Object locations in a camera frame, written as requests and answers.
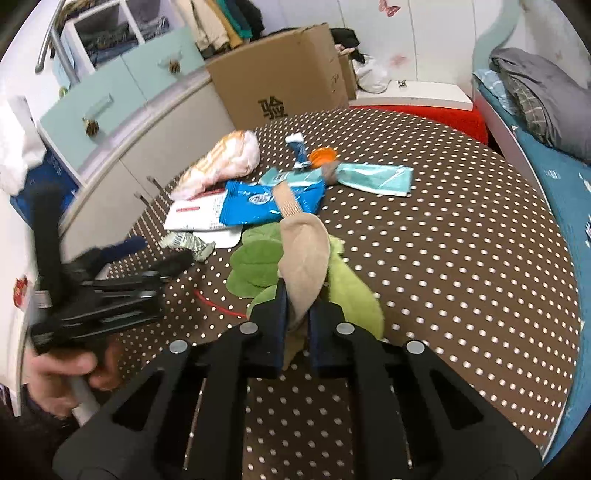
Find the pillow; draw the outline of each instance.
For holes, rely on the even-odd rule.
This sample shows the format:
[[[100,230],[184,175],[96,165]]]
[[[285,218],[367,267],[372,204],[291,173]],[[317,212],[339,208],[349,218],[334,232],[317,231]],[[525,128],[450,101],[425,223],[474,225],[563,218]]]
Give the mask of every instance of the pillow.
[[[507,93],[505,85],[503,84],[503,81],[497,72],[494,70],[479,69],[474,72],[474,76],[479,79],[495,97],[499,99],[501,106],[507,112],[509,112],[511,115],[517,115],[519,110]]]
[[[497,49],[491,60],[501,78],[518,80],[539,100],[549,144],[591,163],[591,91],[581,88],[551,61],[518,48]]]
[[[554,145],[552,145],[548,138],[548,122],[540,100],[523,82],[513,77],[507,76],[504,78],[504,83],[507,91],[519,106],[519,113],[525,120],[527,130],[529,130],[538,142],[553,147]]]

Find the drawer handle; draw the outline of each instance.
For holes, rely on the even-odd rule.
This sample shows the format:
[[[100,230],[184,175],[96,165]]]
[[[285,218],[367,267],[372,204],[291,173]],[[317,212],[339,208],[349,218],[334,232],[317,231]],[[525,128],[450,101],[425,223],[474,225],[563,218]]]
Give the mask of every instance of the drawer handle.
[[[86,135],[89,137],[95,137],[96,134],[99,132],[99,123],[96,120],[88,120],[86,118],[82,118],[84,122],[84,127],[86,129]]]
[[[181,54],[180,50],[170,55],[166,55],[164,58],[160,59],[158,62],[158,66],[162,69],[167,69],[173,75],[180,73],[181,71],[181,60],[183,59],[183,54]]]
[[[181,63],[178,60],[170,60],[168,62],[168,71],[172,74],[180,73]]]
[[[138,200],[140,200],[144,205],[146,205],[146,207],[150,206],[149,201],[146,200],[145,197],[140,192],[135,192],[134,197],[137,198]]]
[[[157,181],[157,180],[156,180],[154,177],[147,176],[146,178],[148,179],[148,182],[150,182],[150,183],[152,183],[153,185],[155,185],[155,186],[156,186],[156,188],[158,189],[158,191],[159,191],[161,194],[163,194],[163,195],[164,195],[164,194],[166,193],[166,192],[164,191],[164,189],[162,188],[162,185],[160,185],[160,184],[158,183],[158,181]]]
[[[86,114],[82,117],[86,135],[91,138],[96,136],[99,132],[99,123],[96,121],[96,118],[111,104],[113,104],[113,97],[111,95],[105,95],[90,106]]]

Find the hand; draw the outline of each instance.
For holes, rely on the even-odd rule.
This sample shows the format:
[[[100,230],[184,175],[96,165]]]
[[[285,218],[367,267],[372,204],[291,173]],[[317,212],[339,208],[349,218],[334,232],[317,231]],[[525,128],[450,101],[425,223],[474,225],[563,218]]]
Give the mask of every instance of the hand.
[[[29,396],[43,410],[65,419],[79,405],[67,377],[90,374],[92,388],[109,391],[121,383],[118,362],[122,346],[111,338],[105,351],[103,365],[97,368],[96,355],[78,349],[55,349],[44,355],[25,350],[24,371]]]

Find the chinese character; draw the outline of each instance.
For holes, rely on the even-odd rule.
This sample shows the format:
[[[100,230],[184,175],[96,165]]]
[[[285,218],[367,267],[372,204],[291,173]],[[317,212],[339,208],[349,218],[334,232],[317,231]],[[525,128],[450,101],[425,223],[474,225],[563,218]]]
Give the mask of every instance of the chinese character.
[[[281,100],[277,100],[273,96],[268,100],[266,98],[264,100],[259,100],[259,104],[262,108],[264,116],[269,117],[269,120],[287,116],[285,107],[283,107],[283,102]]]

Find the red wire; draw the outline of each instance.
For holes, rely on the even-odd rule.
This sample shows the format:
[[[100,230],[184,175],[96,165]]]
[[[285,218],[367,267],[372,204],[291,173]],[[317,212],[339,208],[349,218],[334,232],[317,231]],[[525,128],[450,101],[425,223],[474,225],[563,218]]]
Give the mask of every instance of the red wire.
[[[219,305],[217,305],[216,303],[208,300],[207,298],[205,298],[203,295],[201,295],[201,292],[199,290],[193,290],[193,293],[195,294],[195,296],[201,300],[205,305],[208,305],[210,307],[214,307],[216,309],[218,309],[220,312],[225,313],[226,315],[231,315],[233,317],[238,317],[238,318],[246,318],[246,314],[245,313],[236,313],[233,312],[231,310],[225,309],[224,307],[220,307]]]

